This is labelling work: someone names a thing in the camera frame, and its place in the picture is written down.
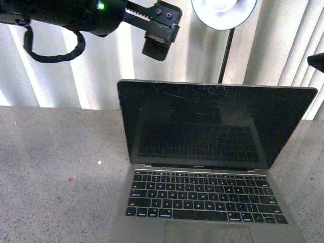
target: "white blinds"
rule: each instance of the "white blinds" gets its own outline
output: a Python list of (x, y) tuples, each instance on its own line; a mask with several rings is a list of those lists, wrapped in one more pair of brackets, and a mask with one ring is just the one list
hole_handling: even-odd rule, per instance
[[(0, 24), (0, 105), (118, 109), (121, 78), (216, 83), (228, 31), (204, 26), (189, 0), (168, 2), (179, 6), (183, 17), (164, 62), (142, 55), (144, 31), (122, 23), (106, 38), (84, 33), (86, 50), (77, 59), (41, 64), (22, 49), (24, 28)], [(307, 56), (324, 52), (323, 9), (322, 0), (258, 0), (235, 30), (224, 83), (316, 87), (305, 119), (324, 120), (324, 74), (307, 64)], [(36, 21), (32, 27), (39, 54), (64, 54), (76, 45), (61, 27)]]

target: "table surface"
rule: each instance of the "table surface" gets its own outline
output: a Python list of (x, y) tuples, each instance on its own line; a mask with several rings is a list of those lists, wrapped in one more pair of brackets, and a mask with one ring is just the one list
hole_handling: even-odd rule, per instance
[[(0, 107), (0, 243), (107, 242), (129, 165), (120, 111)], [(308, 242), (324, 242), (324, 122), (272, 166)]]

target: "black device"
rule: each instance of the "black device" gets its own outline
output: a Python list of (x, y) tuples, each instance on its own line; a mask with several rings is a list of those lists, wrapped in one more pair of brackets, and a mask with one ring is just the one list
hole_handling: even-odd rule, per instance
[[(124, 21), (146, 30), (142, 53), (163, 61), (179, 30), (182, 11), (158, 0), (145, 8), (127, 0), (0, 0), (0, 23), (23, 26), (25, 50), (39, 62), (70, 61), (85, 48), (80, 31), (106, 37)], [(32, 51), (31, 20), (62, 26), (77, 35), (78, 44), (66, 55), (46, 57)]]

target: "black screen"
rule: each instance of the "black screen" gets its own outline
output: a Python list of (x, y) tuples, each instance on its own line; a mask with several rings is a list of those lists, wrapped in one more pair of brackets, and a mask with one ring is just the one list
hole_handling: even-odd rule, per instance
[(133, 164), (268, 169), (315, 97), (314, 88), (121, 80)]

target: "laptop keyboard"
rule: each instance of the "laptop keyboard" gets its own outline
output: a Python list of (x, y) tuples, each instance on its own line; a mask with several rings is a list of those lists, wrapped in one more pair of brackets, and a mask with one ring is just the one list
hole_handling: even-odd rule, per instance
[(264, 176), (135, 171), (126, 216), (287, 224)]

